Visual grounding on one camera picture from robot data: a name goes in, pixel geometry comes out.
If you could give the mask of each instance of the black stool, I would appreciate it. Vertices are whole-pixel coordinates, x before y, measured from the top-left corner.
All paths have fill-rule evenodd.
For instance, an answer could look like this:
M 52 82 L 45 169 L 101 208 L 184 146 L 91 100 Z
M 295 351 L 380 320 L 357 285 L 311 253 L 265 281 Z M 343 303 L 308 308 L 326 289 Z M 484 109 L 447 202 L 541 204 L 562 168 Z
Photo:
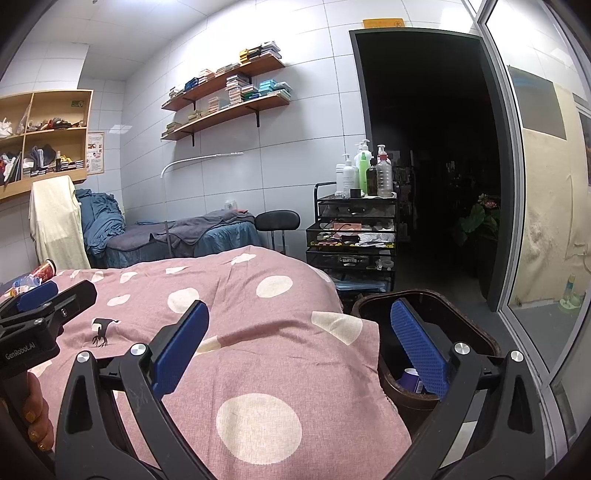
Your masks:
M 285 255 L 285 231 L 297 230 L 300 226 L 300 216 L 293 210 L 273 210 L 260 213 L 255 218 L 255 227 L 260 232 L 271 232 L 271 243 L 275 249 L 275 231 L 281 230 L 283 251 Z

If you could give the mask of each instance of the poster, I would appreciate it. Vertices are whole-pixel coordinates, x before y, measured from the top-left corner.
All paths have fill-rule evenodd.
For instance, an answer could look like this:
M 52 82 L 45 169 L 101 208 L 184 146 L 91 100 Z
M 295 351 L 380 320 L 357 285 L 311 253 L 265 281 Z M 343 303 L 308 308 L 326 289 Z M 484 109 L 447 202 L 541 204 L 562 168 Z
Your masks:
M 105 133 L 89 132 L 86 149 L 86 172 L 96 175 L 105 171 Z

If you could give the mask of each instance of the blue textured pad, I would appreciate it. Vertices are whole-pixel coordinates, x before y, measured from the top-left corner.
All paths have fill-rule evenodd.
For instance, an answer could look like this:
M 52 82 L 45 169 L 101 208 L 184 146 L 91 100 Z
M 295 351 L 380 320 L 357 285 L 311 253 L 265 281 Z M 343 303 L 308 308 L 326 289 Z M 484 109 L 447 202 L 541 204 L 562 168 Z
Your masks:
M 20 313 L 35 310 L 46 303 L 48 300 L 51 300 L 58 293 L 59 289 L 54 282 L 46 282 L 43 285 L 39 285 L 38 287 L 32 289 L 31 291 L 23 293 L 18 299 L 17 309 Z
M 193 358 L 195 350 L 209 328 L 209 311 L 204 303 L 189 313 L 175 335 L 154 364 L 154 396 L 161 400 L 164 395 L 174 392 L 178 382 Z
M 443 399 L 449 389 L 447 363 L 402 300 L 392 304 L 390 322 L 425 388 Z

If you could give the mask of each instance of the black chair backrest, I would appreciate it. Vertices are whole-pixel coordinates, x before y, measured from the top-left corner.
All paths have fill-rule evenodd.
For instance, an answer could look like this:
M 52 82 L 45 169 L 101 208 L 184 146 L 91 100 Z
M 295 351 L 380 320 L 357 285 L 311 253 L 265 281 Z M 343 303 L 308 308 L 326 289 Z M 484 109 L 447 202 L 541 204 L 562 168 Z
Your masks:
M 255 218 L 255 227 L 260 232 L 297 230 L 299 226 L 300 215 L 293 210 L 273 210 L 260 213 Z

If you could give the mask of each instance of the purple cup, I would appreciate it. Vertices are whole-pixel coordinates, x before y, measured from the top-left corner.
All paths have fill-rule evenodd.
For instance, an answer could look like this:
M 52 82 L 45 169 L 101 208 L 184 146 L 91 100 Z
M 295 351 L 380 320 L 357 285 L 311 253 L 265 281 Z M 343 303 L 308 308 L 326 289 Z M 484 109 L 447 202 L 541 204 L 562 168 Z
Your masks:
M 405 368 L 404 373 L 398 383 L 402 388 L 409 390 L 414 393 L 422 393 L 423 392 L 423 382 L 421 382 L 420 377 L 418 376 L 417 370 L 414 368 Z

